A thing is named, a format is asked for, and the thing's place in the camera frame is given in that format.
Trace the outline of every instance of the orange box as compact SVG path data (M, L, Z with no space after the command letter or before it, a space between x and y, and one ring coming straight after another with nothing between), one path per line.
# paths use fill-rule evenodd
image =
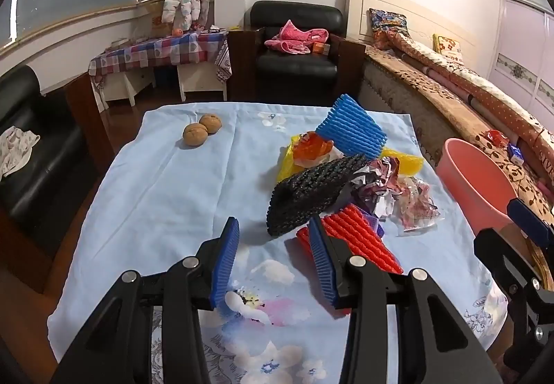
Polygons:
M328 45L326 43L314 42L314 44L312 45L312 53L323 54L323 56L328 56L330 48L331 48L331 45Z

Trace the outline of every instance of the yellow pillow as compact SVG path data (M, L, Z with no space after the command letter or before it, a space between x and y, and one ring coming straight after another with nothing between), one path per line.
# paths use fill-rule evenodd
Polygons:
M458 42L458 40L453 40L442 35L433 34L433 50L435 51L435 53L442 54L442 56L450 59L452 62L456 62L459 65L464 65L462 50L460 48L460 42Z

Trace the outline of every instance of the patterned pillow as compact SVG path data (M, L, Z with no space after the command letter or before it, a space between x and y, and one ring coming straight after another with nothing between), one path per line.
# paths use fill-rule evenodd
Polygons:
M373 27L373 46L379 50L388 50L392 47L388 40L387 31L397 32L410 37L408 32L408 23L406 17L395 12L386 12L384 10L370 9L371 24Z
M433 50L435 53L442 54L442 56L456 62L458 65L464 65L462 59L462 50L460 49L460 42L457 40L449 39L442 35L433 34Z

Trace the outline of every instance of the black leather sofa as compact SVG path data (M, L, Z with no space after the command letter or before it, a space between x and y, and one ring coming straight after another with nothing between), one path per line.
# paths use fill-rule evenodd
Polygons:
M71 221L114 152L87 76L43 96L29 66L10 70L0 78L0 133L11 126L41 138L29 162L0 180L0 260L40 291Z
M292 55L269 50L271 39L288 20L303 30L329 31L329 56ZM328 106L342 93L357 96L365 47L342 38L339 9L287 1L257 1L250 10L250 27L228 36L233 76L229 98L275 104Z

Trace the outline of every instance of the walnut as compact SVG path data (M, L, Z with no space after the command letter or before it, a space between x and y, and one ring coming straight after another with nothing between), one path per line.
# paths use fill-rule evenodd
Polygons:
M207 138L208 130L200 123L190 124L183 131L183 139L188 146L200 146Z
M221 120L215 114L205 114L200 119L200 124L208 130L208 134L215 134L221 128Z

